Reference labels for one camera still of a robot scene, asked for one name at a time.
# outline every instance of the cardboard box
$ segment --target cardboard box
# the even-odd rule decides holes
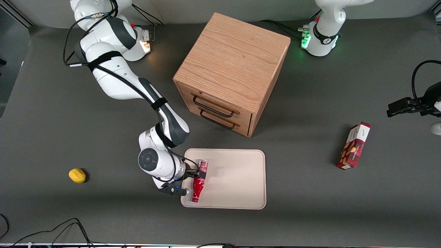
[[[369,134],[370,124],[361,122],[351,128],[348,139],[340,155],[337,167],[340,169],[350,169],[356,167]]]

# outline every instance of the green led light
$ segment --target green led light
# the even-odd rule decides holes
[[[332,45],[332,48],[335,47],[335,44],[337,43],[337,39],[338,39],[338,35],[335,37],[335,41],[334,41],[334,44]]]
[[[305,38],[303,38],[305,41],[302,42],[302,47],[303,48],[307,48],[309,41],[311,40],[311,35],[308,34]]]

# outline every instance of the white wall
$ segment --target white wall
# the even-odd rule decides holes
[[[68,28],[75,20],[69,0],[10,0],[35,24]],[[349,19],[409,17],[426,12],[437,0],[375,0],[347,8]],[[300,20],[311,17],[318,7],[313,0],[133,0],[134,4],[164,23],[206,23],[214,12],[243,21]],[[147,22],[133,8],[123,12],[135,23]]]

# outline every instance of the velcro strap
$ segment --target velcro strap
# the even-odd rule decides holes
[[[93,69],[97,65],[99,65],[103,62],[109,61],[113,57],[118,57],[118,56],[123,56],[123,55],[121,55],[121,53],[118,51],[111,51],[111,52],[104,53],[101,56],[99,56],[98,58],[96,58],[94,61],[89,62],[89,65],[87,65],[87,67],[89,67],[90,71],[93,71]]]
[[[317,39],[320,40],[320,43],[322,45],[327,45],[327,44],[331,43],[331,41],[333,41],[335,39],[335,37],[337,37],[337,35],[338,35],[338,33],[333,36],[326,36],[326,35],[321,34],[317,29],[317,24],[314,25],[313,32],[314,32],[315,37],[317,37]]]
[[[164,144],[166,146],[168,146],[170,148],[176,147],[176,145],[173,144],[173,142],[167,136],[165,136],[165,134],[161,131],[160,125],[161,125],[161,123],[158,123],[155,126],[155,130],[156,130],[156,133],[158,134],[159,138],[162,140],[162,142],[164,142]]]
[[[158,108],[160,108],[162,105],[167,103],[167,99],[165,98],[159,98],[158,100],[156,100],[156,102],[152,103],[152,108],[153,110],[157,110]]]

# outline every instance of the white tray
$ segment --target white tray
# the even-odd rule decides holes
[[[261,150],[188,149],[185,157],[209,161],[199,202],[191,201],[193,179],[182,187],[191,190],[181,197],[184,207],[259,210],[266,205],[265,154]]]

